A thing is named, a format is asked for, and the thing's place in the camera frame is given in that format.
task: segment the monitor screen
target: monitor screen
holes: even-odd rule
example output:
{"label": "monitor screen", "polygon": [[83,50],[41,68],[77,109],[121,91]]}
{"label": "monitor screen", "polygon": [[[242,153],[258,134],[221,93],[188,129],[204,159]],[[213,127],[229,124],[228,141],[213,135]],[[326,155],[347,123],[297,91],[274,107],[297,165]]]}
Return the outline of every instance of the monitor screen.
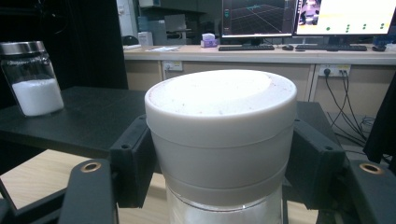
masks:
{"label": "monitor screen", "polygon": [[223,0],[222,37],[291,36],[296,0]]}
{"label": "monitor screen", "polygon": [[297,0],[294,35],[386,35],[396,0]]}

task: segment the small white box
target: small white box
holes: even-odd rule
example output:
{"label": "small white box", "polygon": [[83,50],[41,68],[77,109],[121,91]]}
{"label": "small white box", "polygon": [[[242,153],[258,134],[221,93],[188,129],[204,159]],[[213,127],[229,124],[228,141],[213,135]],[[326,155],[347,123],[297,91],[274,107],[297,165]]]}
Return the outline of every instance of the small white box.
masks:
{"label": "small white box", "polygon": [[153,46],[151,32],[140,32],[137,34],[137,38],[139,39],[139,44],[141,46]]}

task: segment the electrical socket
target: electrical socket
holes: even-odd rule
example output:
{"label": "electrical socket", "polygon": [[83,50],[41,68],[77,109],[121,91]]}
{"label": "electrical socket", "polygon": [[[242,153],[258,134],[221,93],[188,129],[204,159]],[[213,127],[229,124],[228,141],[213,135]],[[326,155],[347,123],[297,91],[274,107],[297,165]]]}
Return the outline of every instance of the electrical socket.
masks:
{"label": "electrical socket", "polygon": [[183,71],[182,61],[163,61],[165,71]]}
{"label": "electrical socket", "polygon": [[325,70],[329,69],[330,74],[329,77],[342,77],[343,74],[340,71],[345,71],[344,76],[349,76],[350,72],[350,64],[331,64],[331,63],[323,63],[319,68],[319,76],[326,77]]}

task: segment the glass jar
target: glass jar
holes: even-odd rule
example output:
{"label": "glass jar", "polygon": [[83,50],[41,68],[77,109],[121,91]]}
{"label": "glass jar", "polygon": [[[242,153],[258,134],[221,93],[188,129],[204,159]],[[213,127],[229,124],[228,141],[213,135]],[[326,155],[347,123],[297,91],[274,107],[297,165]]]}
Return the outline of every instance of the glass jar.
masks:
{"label": "glass jar", "polygon": [[0,43],[1,68],[26,117],[64,108],[50,57],[41,41]]}

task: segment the clear plastic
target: clear plastic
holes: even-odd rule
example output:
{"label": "clear plastic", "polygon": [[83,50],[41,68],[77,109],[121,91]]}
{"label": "clear plastic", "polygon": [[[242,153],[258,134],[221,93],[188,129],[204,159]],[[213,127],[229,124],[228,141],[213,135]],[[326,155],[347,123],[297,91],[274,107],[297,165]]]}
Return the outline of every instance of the clear plastic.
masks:
{"label": "clear plastic", "polygon": [[192,202],[166,188],[171,224],[281,224],[282,186],[252,203],[230,207]]}

